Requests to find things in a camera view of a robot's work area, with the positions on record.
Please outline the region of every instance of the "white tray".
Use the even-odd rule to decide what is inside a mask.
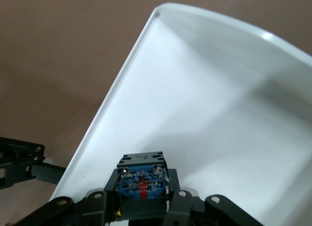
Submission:
[[[312,57],[282,39],[161,5],[51,199],[103,188],[123,154],[164,151],[202,199],[223,194],[265,225],[291,225],[312,199],[311,92]]]

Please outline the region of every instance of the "screw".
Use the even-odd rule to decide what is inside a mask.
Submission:
[[[102,196],[101,193],[97,193],[97,194],[95,194],[93,197],[94,197],[94,198],[100,198],[101,196]]]
[[[180,196],[185,197],[187,193],[185,191],[179,191],[178,193]]]
[[[218,197],[213,196],[213,197],[211,197],[211,201],[218,204],[221,200]]]
[[[57,204],[58,204],[59,206],[63,206],[63,205],[65,205],[66,203],[67,203],[67,200],[60,200],[60,201],[57,202]]]

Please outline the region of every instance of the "brown floor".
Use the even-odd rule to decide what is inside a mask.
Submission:
[[[312,0],[0,0],[0,136],[44,144],[67,166],[150,13],[170,1],[257,25],[312,55]],[[32,180],[0,190],[0,226],[54,188]]]

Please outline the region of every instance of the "yellow component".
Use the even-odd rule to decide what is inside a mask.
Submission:
[[[121,217],[120,208],[118,209],[118,211],[115,212],[115,216],[118,217],[118,218]]]

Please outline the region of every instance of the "silver screw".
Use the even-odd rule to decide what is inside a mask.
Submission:
[[[178,193],[180,196],[185,197],[187,193],[185,191],[179,191]]]
[[[101,196],[102,196],[101,193],[97,193],[97,194],[94,195],[94,198],[100,198]]]
[[[221,200],[218,197],[213,196],[213,197],[211,197],[211,201],[218,204]]]
[[[66,203],[67,203],[67,200],[60,200],[60,201],[57,202],[57,204],[58,204],[59,206],[63,206],[63,205],[65,205]]]

